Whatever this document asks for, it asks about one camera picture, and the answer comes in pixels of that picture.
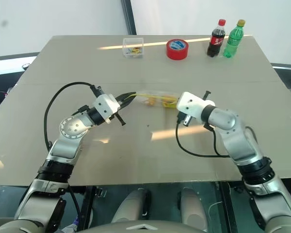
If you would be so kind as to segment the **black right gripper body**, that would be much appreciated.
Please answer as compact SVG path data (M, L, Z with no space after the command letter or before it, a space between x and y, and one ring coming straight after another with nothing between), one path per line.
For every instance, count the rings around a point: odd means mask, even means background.
M191 115L183 113L182 114L182 124L183 124L183 126L188 127L190 122L191 122L191 120L192 120L192 118L193 117Z

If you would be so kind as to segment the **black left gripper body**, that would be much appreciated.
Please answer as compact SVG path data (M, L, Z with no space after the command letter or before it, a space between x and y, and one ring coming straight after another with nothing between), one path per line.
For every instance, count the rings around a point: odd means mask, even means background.
M119 95L118 97L115 98L117 100L117 102L119 103L119 105L120 105L120 107L118 108L118 111L121 109L121 106L123 104L125 96L126 96L125 94L121 94L121 95ZM122 126L124 126L126 123L122 119L122 117L119 115L118 111L113 116L116 117L119 120L119 122L121 123Z

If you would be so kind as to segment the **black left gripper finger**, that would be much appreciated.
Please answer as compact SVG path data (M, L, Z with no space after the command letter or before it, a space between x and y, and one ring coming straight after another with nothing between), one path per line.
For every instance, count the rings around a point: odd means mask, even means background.
M128 105L130 105L130 103L133 100L134 100L134 96L132 96L132 95L123 98L123 100L121 101L121 108L127 107Z
M134 94L136 94L136 92L128 92L128 93L121 94L118 96L118 101L124 101L127 98L134 97Z

